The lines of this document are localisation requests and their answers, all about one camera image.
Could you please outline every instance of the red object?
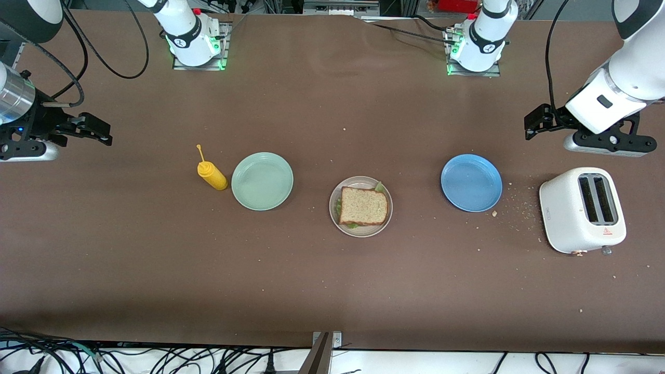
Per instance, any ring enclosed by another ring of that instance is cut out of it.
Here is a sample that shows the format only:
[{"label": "red object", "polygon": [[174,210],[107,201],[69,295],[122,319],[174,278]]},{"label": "red object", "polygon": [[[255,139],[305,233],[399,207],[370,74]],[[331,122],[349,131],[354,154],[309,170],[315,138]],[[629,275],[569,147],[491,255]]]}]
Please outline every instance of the red object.
[{"label": "red object", "polygon": [[478,8],[477,0],[439,0],[440,11],[456,13],[475,13]]}]

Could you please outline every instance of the green plate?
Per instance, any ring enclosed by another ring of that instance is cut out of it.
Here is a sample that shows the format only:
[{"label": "green plate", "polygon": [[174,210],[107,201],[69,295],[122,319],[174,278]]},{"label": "green plate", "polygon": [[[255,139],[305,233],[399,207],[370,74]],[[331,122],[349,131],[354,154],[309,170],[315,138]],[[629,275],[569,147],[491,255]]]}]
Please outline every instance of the green plate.
[{"label": "green plate", "polygon": [[231,190],[247,209],[270,210],[282,204],[293,188],[293,171],[280,156],[260,152],[242,160],[233,171]]}]

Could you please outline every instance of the plate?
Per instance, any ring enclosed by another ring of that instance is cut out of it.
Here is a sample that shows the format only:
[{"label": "plate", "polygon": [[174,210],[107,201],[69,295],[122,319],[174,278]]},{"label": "plate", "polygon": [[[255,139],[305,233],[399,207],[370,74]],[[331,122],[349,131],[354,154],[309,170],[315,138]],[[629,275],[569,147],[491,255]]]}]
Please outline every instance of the plate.
[{"label": "plate", "polygon": [[367,238],[369,236],[377,235],[380,233],[390,222],[390,218],[392,217],[392,198],[390,197],[390,193],[384,184],[383,195],[386,195],[386,198],[388,199],[388,217],[383,224],[377,226],[358,226],[357,228],[349,228],[347,225],[340,225],[338,223],[339,217],[337,216],[336,205],[337,200],[342,198],[342,187],[375,189],[377,184],[378,181],[376,179],[370,178],[368,176],[352,176],[351,178],[343,180],[332,191],[329,204],[332,222],[346,235],[354,236],[355,238]]},{"label": "plate", "polygon": [[242,206],[270,210],[282,204],[293,188],[291,166],[279,155],[260,152],[242,160],[233,171],[231,190]]},{"label": "plate", "polygon": [[467,212],[484,212],[501,198],[503,185],[496,167],[475,154],[453,157],[441,171],[446,198]]}]

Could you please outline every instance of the white toaster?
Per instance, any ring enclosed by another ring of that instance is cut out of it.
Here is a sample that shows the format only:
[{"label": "white toaster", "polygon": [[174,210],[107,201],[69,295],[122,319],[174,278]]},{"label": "white toaster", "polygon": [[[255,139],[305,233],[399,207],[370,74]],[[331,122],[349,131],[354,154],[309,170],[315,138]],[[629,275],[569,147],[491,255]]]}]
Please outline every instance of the white toaster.
[{"label": "white toaster", "polygon": [[614,181],[599,168],[576,168],[543,183],[540,202],[547,240],[566,254],[609,247],[626,238]]}]

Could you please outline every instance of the yellow squeeze bottle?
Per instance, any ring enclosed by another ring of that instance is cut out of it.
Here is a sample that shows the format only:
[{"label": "yellow squeeze bottle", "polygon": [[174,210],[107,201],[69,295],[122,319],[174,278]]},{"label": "yellow squeeze bottle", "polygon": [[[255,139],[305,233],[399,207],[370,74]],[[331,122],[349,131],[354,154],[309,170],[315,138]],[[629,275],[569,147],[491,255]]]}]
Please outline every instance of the yellow squeeze bottle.
[{"label": "yellow squeeze bottle", "polygon": [[210,186],[213,186],[216,190],[223,190],[229,186],[226,177],[213,165],[212,162],[208,162],[203,158],[203,151],[201,150],[201,145],[197,144],[196,148],[199,149],[201,154],[201,162],[196,168],[196,171],[199,173],[201,178],[203,178]]}]

